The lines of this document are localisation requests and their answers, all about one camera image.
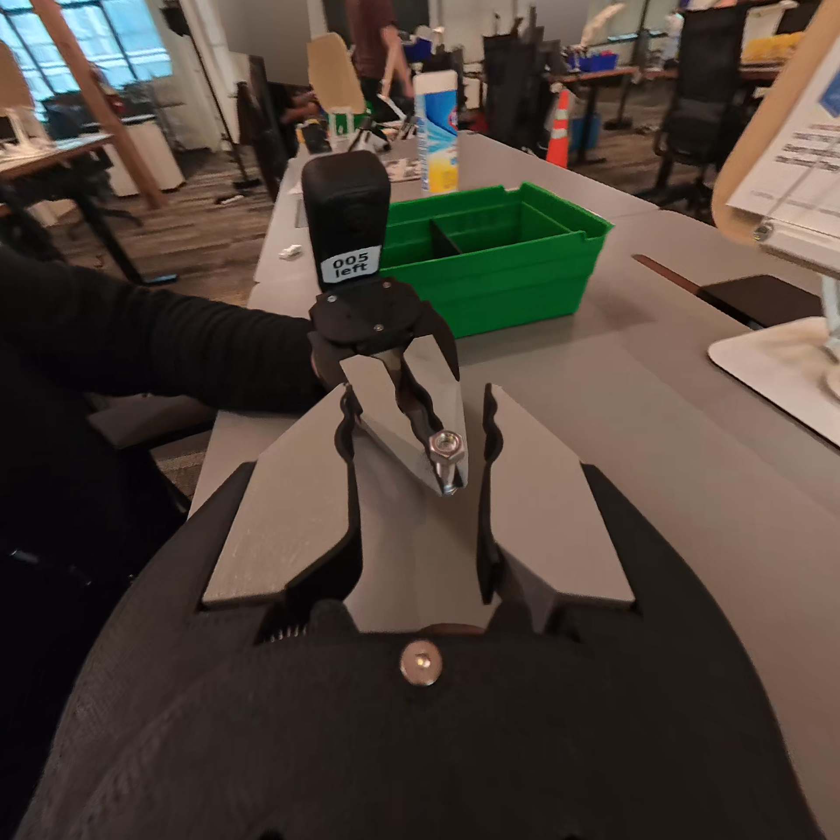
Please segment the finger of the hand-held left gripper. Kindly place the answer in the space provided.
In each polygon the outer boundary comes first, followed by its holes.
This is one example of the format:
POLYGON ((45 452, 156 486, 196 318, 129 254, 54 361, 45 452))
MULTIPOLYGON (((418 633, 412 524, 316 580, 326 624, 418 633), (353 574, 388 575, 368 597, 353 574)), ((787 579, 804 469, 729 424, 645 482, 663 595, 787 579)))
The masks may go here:
POLYGON ((465 456, 458 462, 461 487, 467 487, 469 472, 466 416, 459 374, 452 372, 432 335, 414 338, 402 354, 400 406, 422 438, 448 429, 462 436, 465 456))
POLYGON ((346 381, 352 386, 360 406, 360 425, 389 456, 438 497, 444 497, 443 485, 428 452, 428 438, 415 429, 408 415, 399 407, 395 384, 382 360, 353 355, 340 362, 346 381))

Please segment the orange traffic cone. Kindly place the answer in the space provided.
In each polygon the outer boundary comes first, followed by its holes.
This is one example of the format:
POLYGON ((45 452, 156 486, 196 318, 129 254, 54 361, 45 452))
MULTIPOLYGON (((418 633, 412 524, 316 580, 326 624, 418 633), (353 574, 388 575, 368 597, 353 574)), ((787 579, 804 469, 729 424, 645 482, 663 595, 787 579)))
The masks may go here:
POLYGON ((556 93, 549 143, 546 151, 546 162, 562 169, 569 165, 570 152, 570 92, 561 83, 552 86, 556 93))

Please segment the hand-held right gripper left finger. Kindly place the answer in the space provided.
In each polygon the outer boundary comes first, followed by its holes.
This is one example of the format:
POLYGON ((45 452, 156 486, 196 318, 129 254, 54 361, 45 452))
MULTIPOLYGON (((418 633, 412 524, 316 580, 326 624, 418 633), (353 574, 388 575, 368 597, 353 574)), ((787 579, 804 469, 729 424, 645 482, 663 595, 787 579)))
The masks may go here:
POLYGON ((358 403, 341 384, 257 458, 203 604, 342 600, 361 577, 358 403))

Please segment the white cabinet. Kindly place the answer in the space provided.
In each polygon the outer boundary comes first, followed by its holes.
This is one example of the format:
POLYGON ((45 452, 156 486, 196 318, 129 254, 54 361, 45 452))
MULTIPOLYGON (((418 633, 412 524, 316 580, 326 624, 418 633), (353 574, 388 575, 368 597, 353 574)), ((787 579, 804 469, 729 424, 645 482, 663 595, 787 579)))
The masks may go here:
MULTIPOLYGON (((143 121, 131 119, 125 122, 125 126, 159 189, 163 193, 170 193, 181 188, 186 179, 157 119, 154 117, 143 121)), ((118 151, 112 144, 106 145, 104 151, 111 162, 108 179, 113 194, 119 198, 139 195, 140 191, 123 164, 118 151)))

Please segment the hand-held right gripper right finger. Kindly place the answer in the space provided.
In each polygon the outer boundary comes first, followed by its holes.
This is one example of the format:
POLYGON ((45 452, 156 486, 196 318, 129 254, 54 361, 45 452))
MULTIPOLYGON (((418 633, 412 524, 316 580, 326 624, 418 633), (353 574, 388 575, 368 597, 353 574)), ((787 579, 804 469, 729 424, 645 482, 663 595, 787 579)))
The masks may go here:
POLYGON ((483 603, 524 603, 537 632, 565 606, 634 604, 578 455, 499 385, 486 385, 482 428, 476 574, 483 603))

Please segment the wooden display board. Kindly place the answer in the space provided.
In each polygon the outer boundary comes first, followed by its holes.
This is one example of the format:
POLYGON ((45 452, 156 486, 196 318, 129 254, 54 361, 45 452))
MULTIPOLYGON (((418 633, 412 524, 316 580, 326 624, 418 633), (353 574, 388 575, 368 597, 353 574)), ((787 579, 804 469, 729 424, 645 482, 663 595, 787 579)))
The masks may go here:
POLYGON ((838 40, 839 2, 825 1, 720 170, 713 189, 711 211, 718 230, 730 241, 756 245, 753 230, 759 216, 730 206, 729 201, 782 131, 795 107, 804 100, 817 73, 833 56, 838 40))
POLYGON ((323 111, 366 111, 360 80, 347 46, 329 32, 307 44, 308 80, 323 111))

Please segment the black light stand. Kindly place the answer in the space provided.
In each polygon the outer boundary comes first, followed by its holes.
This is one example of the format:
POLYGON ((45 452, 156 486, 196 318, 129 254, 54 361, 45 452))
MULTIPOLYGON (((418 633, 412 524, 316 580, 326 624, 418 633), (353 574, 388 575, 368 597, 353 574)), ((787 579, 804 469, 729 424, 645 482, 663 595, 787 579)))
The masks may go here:
POLYGON ((221 150, 228 152, 232 156, 232 160, 239 173, 239 178, 232 181, 234 194, 229 198, 217 200, 217 204, 222 205, 226 203, 234 203, 235 201, 249 196, 254 189, 261 186, 261 180, 259 178, 248 176, 246 172, 238 146, 231 136, 222 103, 217 96, 211 75, 208 72, 204 57, 193 35, 192 28, 181 2, 163 1, 161 3, 161 14, 171 32, 174 35, 185 38, 189 42, 195 55, 198 68, 204 79, 206 90, 212 99, 214 118, 216 120, 221 150))

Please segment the white wipes canister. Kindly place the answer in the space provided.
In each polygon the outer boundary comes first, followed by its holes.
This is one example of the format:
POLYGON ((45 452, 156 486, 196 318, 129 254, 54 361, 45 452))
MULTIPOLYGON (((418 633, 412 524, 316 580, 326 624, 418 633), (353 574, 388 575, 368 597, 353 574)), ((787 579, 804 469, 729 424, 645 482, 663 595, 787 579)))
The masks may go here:
POLYGON ((455 70, 421 72, 413 88, 423 194, 453 193, 459 185, 458 74, 455 70))

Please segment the printed instruction sheet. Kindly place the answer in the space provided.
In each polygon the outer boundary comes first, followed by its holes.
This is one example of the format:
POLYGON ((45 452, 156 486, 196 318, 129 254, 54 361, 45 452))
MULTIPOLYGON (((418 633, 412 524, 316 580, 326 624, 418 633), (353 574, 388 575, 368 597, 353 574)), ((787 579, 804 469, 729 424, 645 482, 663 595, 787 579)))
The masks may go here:
POLYGON ((839 44, 729 199, 730 207, 839 236, 839 44))

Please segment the green plastic object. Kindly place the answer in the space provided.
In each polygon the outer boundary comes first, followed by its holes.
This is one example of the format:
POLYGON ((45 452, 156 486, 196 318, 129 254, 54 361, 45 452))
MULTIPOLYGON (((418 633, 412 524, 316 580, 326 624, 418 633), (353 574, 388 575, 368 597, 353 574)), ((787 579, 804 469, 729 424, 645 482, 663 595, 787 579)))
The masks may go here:
POLYGON ((539 185, 392 203, 380 272, 411 285, 457 339, 576 313, 613 225, 539 185), (433 259, 430 219, 463 251, 433 259))

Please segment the wooden edged office desk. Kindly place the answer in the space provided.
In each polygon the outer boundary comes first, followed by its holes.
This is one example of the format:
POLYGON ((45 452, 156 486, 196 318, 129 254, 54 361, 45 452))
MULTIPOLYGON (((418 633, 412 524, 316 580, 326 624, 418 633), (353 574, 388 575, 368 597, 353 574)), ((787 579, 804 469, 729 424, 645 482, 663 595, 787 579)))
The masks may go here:
POLYGON ((62 140, 46 151, 2 161, 2 218, 15 226, 18 236, 2 233, 9 245, 22 245, 38 259, 64 260, 47 228, 30 212, 42 202, 69 200, 128 282, 149 286, 121 246, 107 221, 108 211, 95 198, 97 179, 111 167, 105 153, 106 133, 62 140))

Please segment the black flat device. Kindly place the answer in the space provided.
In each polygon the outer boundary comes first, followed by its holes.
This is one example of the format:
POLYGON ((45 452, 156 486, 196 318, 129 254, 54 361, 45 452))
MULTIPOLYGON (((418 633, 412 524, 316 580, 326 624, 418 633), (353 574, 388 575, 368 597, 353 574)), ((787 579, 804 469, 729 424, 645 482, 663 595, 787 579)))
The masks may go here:
POLYGON ((821 299, 775 276, 747 276, 700 287, 696 297, 752 330, 821 317, 821 299))

